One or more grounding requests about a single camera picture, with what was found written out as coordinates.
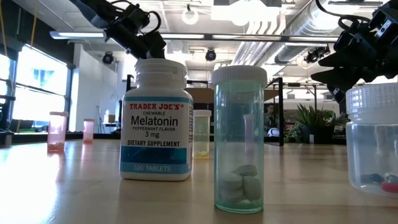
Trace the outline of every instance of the ductwork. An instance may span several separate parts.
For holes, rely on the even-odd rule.
[[[330,0],[320,0],[323,7],[330,11],[336,11],[335,6],[331,9],[331,5],[328,4]],[[354,10],[352,7],[341,7],[346,11],[346,14],[352,13]],[[308,3],[303,10],[299,12],[296,19],[283,31],[282,35],[328,35],[338,27],[338,17],[331,16],[319,10],[314,0]],[[264,56],[255,65],[262,66],[264,63],[278,63],[288,64],[299,56],[303,51],[307,49],[306,46],[287,46],[284,43],[273,43],[264,54]]]

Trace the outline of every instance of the green plant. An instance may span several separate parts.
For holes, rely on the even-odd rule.
[[[303,126],[303,125],[300,124],[299,122],[295,123],[294,126],[293,126],[293,127],[289,130],[289,132],[285,135],[284,141],[285,141],[286,143],[288,143],[288,142],[297,142],[297,143],[300,143],[300,142],[301,142],[301,138],[302,138],[300,128],[301,128],[302,126]]]
[[[312,106],[307,109],[302,104],[297,107],[297,121],[307,127],[342,126],[348,122],[345,113],[336,117],[336,114],[329,110],[315,110]]]
[[[312,106],[306,109],[303,105],[298,105],[297,122],[292,129],[286,133],[285,142],[301,142],[302,134],[300,128],[303,126],[344,126],[349,120],[345,113],[336,117],[336,113],[331,110],[315,110]]]

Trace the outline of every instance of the camera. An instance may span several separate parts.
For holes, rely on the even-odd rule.
[[[112,64],[114,61],[113,53],[112,52],[106,52],[104,57],[102,58],[102,62],[106,65]]]
[[[327,54],[330,54],[329,46],[317,47],[313,51],[308,51],[307,56],[304,57],[304,61],[307,63],[315,63]]]
[[[208,49],[205,58],[206,58],[206,61],[209,61],[209,62],[216,60],[216,52],[214,51],[214,49]]]

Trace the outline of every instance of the wall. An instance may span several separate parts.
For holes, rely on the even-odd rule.
[[[118,74],[85,52],[81,44],[75,45],[74,64],[70,130],[83,131],[83,120],[94,118],[95,132],[98,133],[98,109],[102,120],[106,110],[118,116]],[[109,128],[104,128],[106,133],[110,132]]]

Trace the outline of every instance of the clear plastic container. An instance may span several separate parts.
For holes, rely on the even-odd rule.
[[[267,73],[253,66],[216,70],[215,205],[233,213],[263,209],[264,85]]]
[[[49,134],[47,136],[47,150],[61,152],[65,145],[68,112],[50,112]]]
[[[208,159],[210,153],[210,110],[193,111],[193,158]]]
[[[398,198],[398,83],[346,93],[349,181],[364,192]]]
[[[84,144],[92,144],[94,141],[94,119],[85,119],[84,126],[85,129],[83,131],[83,143]]]

